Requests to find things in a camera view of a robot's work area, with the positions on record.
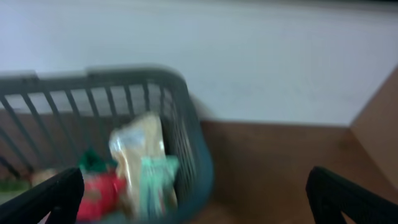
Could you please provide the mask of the light blue tissue packet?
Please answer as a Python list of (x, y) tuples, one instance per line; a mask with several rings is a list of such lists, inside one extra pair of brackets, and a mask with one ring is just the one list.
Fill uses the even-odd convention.
[(179, 166), (176, 156), (144, 157), (141, 160), (139, 181), (139, 216), (141, 219), (149, 220), (162, 217), (177, 208), (174, 183)]

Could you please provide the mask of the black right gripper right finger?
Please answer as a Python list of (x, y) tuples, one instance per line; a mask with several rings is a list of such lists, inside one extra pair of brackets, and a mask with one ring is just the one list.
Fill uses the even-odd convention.
[(309, 173), (306, 193), (316, 224), (397, 224), (397, 205), (324, 168)]

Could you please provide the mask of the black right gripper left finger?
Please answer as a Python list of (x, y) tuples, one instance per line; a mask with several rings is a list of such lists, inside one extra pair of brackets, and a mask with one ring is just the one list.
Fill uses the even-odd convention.
[(75, 223), (85, 191), (79, 168), (69, 168), (1, 205), (1, 224)]

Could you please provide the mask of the San Remo spaghetti packet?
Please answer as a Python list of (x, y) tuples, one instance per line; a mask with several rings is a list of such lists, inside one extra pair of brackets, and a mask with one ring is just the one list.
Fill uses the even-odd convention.
[(76, 216), (79, 222), (99, 221), (115, 211), (126, 180), (115, 172), (83, 173), (85, 190)]

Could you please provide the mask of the cream plastic food bag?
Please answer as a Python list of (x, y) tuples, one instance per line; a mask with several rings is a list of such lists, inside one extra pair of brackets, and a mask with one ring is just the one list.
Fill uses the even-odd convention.
[(165, 157), (162, 124), (158, 114), (145, 113), (129, 124), (114, 130), (109, 139), (109, 149), (118, 163), (117, 176), (126, 180), (125, 192), (120, 201), (127, 214), (139, 216), (139, 181), (141, 160), (144, 157)]

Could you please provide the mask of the green Nescafe coffee bag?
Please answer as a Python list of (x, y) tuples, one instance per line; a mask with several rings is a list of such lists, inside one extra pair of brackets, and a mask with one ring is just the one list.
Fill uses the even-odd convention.
[(87, 150), (79, 160), (78, 166), (84, 173), (108, 173), (113, 172), (118, 163), (112, 159), (104, 160), (96, 151)]

